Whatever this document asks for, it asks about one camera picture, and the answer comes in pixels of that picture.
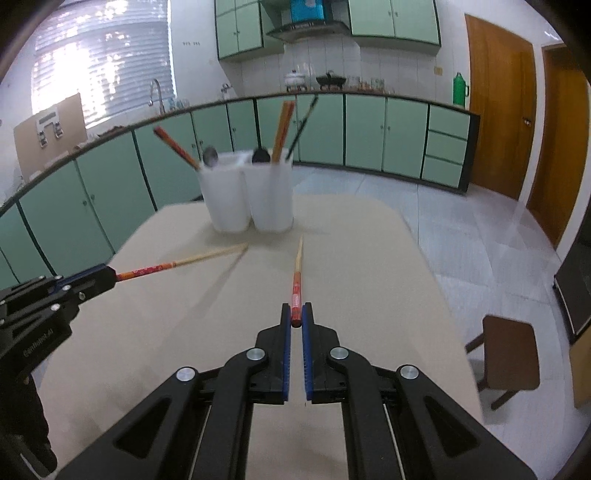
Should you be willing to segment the red-handled bamboo chopstick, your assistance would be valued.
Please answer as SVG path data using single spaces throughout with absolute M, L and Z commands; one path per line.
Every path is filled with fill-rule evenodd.
M 291 291 L 290 325 L 301 327 L 301 267 L 303 266 L 304 237 L 300 238 L 294 261 L 293 291 Z

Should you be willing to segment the black red-handled chopstick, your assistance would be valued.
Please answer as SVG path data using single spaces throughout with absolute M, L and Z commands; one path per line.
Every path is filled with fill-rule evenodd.
M 294 141 L 290 144 L 290 148 L 287 151 L 286 162 L 293 157 L 294 150 L 297 147 L 298 141 L 301 139 L 301 134 L 303 134 L 305 127 L 307 127 L 308 119 L 311 117 L 311 113 L 314 111 L 315 106 L 318 104 L 318 94 L 315 94 L 314 98 L 311 100 L 310 106 L 308 106 L 308 111 L 304 115 L 304 119 L 301 120 L 301 125 L 297 129 L 297 134 L 294 137 Z

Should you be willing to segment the green lower kitchen cabinets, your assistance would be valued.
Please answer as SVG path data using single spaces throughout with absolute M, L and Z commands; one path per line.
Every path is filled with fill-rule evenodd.
M 480 130 L 470 111 L 426 100 L 322 92 L 294 150 L 310 166 L 392 176 L 465 192 Z M 315 94 L 294 97 L 294 141 Z M 273 144 L 279 95 L 214 103 L 111 133 L 57 161 L 1 208 L 1 284 L 103 262 L 163 207 L 200 198 L 197 174 L 155 135 L 192 155 Z

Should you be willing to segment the brown wooden stool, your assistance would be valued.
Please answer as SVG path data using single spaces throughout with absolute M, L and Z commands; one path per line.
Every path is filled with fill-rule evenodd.
M 499 390 L 491 403 L 499 410 L 521 391 L 534 391 L 541 383 L 537 341 L 531 324 L 495 315 L 482 320 L 483 331 L 466 346 L 466 353 L 484 347 L 484 376 L 479 392 Z

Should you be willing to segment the brown cardboard box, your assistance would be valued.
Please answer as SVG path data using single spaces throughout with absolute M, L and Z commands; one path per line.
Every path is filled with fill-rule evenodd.
M 25 182 L 56 159 L 87 141 L 81 96 L 76 93 L 40 111 L 13 130 L 20 171 Z

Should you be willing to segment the silver metal spoon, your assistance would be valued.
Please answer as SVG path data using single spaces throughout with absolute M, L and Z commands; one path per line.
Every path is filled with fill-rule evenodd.
M 218 163 L 218 152 L 214 146 L 207 146 L 202 152 L 202 162 L 208 168 L 213 168 Z

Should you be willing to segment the white twin utensil holder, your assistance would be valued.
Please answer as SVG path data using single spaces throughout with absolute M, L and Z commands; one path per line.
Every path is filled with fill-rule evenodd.
M 221 153 L 197 178 L 214 230 L 242 233 L 249 225 L 283 233 L 294 223 L 293 157 L 283 149 L 277 163 L 253 163 L 252 150 Z

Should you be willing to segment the chrome sink faucet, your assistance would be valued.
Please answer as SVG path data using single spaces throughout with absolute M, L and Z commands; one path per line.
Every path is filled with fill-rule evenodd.
M 158 113 L 160 115 L 165 114 L 165 107 L 163 104 L 162 90 L 161 90 L 160 82 L 156 78 L 153 78 L 150 81 L 150 92 L 149 92 L 149 101 L 148 101 L 149 107 L 152 107 L 154 105 L 158 106 Z

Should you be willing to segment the black ladle spoon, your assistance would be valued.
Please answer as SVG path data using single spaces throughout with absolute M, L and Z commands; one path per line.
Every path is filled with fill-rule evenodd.
M 259 147 L 252 152 L 252 164 L 270 163 L 270 161 L 271 156 L 269 150 L 267 150 L 266 148 Z

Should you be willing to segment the window blinds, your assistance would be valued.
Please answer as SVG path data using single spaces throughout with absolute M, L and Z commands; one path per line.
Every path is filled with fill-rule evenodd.
M 93 127 L 149 101 L 150 81 L 176 95 L 167 1 L 75 1 L 37 28 L 32 111 L 79 93 Z

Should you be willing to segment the white cooking pot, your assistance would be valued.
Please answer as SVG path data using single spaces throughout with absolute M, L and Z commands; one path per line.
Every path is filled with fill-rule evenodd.
M 287 92 L 301 92 L 308 89 L 305 75 L 295 70 L 284 75 L 283 83 Z

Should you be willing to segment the wooden door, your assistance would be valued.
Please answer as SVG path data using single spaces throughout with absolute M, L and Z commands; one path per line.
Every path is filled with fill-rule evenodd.
M 480 116 L 471 181 L 518 199 L 535 129 L 537 82 L 533 45 L 500 26 L 466 15 L 470 110 Z
M 545 47 L 543 60 L 544 129 L 527 208 L 550 244 L 557 247 L 583 179 L 589 140 L 589 94 L 588 81 L 567 47 Z

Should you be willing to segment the black wok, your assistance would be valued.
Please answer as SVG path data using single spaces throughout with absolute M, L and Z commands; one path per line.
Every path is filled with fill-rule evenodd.
M 315 80 L 323 91 L 342 90 L 346 85 L 346 77 L 335 75 L 332 71 L 317 76 Z

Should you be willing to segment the black range hood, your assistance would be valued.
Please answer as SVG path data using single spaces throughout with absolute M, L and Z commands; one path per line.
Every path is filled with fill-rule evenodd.
M 347 1 L 263 1 L 271 27 L 266 35 L 286 44 L 331 35 L 349 36 Z

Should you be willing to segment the green thermos bottle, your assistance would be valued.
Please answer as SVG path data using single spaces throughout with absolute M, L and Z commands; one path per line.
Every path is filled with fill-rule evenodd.
M 453 80 L 453 104 L 465 108 L 469 95 L 470 87 L 462 73 L 458 72 Z

